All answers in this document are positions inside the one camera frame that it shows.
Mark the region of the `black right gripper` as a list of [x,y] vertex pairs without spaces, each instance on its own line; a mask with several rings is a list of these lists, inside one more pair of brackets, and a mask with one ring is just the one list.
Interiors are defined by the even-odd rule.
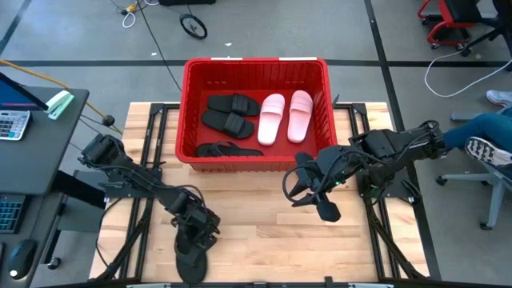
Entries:
[[[310,190],[332,190],[344,183],[360,166],[361,151],[355,146],[329,146],[321,149],[316,157],[307,153],[295,155],[296,173],[298,180],[289,196]],[[337,205],[330,201],[326,194],[307,194],[295,201],[292,207],[316,207],[321,220],[337,222],[341,213]]]

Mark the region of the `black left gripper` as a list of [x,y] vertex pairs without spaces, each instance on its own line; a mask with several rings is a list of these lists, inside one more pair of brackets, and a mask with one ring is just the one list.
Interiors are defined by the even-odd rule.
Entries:
[[192,244],[198,244],[204,251],[216,244],[216,235],[220,233],[220,217],[205,208],[201,199],[180,194],[170,205],[170,212],[174,215],[171,225],[178,229],[175,238],[176,254],[188,255]]

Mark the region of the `black flip-flop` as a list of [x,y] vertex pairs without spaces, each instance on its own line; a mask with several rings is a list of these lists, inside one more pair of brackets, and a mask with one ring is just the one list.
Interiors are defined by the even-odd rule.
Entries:
[[187,284],[195,285],[201,283],[207,272],[206,252],[192,244],[188,255],[176,254],[174,252],[176,267],[180,278]]
[[230,141],[219,141],[199,145],[196,148],[196,156],[199,158],[263,156],[263,152],[260,150],[241,148]]

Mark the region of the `pink slide sandal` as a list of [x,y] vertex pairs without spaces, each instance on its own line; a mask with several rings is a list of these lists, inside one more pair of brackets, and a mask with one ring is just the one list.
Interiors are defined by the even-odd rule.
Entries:
[[284,114],[285,99],[282,94],[271,94],[262,103],[259,123],[258,142],[263,146],[274,144]]
[[287,138],[292,143],[301,143],[306,137],[313,112],[313,100],[304,90],[296,90],[291,98]]

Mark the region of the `black ribbed-strap slide sandal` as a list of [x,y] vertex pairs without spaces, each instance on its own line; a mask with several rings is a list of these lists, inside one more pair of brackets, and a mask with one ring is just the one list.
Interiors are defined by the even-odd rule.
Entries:
[[206,110],[202,114],[202,123],[235,139],[245,139],[254,133],[254,124],[235,113]]
[[257,116],[260,106],[257,101],[244,95],[211,95],[207,100],[207,107],[223,113],[234,113],[240,116]]

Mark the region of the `black table edge bar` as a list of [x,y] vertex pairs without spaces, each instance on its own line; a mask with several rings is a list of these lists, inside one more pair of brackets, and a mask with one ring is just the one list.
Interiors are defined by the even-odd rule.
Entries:
[[109,281],[90,281],[40,288],[512,288],[512,286],[467,282],[443,282],[432,279],[382,278],[380,282],[335,282],[325,277],[323,282],[147,282],[138,278]]

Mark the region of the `person's black patterned shoe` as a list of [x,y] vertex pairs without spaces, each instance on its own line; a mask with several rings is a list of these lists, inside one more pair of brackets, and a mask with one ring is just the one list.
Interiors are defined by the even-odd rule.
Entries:
[[485,139],[471,137],[466,141],[466,153],[475,160],[497,167],[512,167],[512,153],[497,148]]

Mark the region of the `black computer mouse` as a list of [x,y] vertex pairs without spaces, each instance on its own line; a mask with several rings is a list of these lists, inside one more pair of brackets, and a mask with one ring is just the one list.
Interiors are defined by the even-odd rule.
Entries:
[[19,280],[28,275],[36,249],[37,242],[33,239],[23,239],[15,246],[7,261],[12,279]]

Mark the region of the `person's leg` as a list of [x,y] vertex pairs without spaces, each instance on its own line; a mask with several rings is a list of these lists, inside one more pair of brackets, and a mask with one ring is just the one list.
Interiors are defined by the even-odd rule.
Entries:
[[512,153],[512,106],[501,113],[484,113],[459,128],[444,133],[447,151],[463,149],[470,137],[482,138],[499,149]]

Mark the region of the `black backlit keyboard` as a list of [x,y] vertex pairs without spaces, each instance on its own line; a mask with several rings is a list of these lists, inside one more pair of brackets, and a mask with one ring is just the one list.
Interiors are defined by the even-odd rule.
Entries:
[[26,196],[0,194],[0,234],[16,234],[23,218]]

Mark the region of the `person's grey shoe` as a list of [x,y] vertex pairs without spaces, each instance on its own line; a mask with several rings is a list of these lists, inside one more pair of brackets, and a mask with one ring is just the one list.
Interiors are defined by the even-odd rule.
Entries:
[[512,106],[512,91],[488,90],[486,98],[489,102],[498,106]]

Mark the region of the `grey calculator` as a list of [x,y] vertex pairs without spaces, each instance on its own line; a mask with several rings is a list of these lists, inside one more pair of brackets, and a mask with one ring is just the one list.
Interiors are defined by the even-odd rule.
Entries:
[[0,140],[21,140],[30,120],[31,113],[28,110],[0,110]]

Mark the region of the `black box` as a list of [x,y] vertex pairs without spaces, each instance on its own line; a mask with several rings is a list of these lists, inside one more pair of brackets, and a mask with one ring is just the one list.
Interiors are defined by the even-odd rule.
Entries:
[[158,0],[162,6],[213,5],[217,0]]

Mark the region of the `black office chair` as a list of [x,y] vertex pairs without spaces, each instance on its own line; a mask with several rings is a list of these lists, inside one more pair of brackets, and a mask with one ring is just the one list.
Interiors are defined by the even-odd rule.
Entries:
[[493,29],[467,44],[460,51],[461,56],[468,56],[471,48],[480,42],[485,40],[492,42],[498,36],[502,36],[512,59],[512,0],[492,0],[492,3],[497,11],[497,15],[494,18],[483,18],[481,24],[490,26]]

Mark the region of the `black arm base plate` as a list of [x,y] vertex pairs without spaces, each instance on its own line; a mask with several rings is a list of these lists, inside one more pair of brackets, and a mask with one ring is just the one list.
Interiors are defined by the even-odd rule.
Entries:
[[101,168],[108,179],[100,186],[109,198],[152,198],[157,186],[161,186],[162,174],[152,174],[148,169],[135,166],[107,166]]
[[408,180],[409,163],[371,164],[356,173],[358,191],[362,198],[408,198],[413,193],[403,184]]

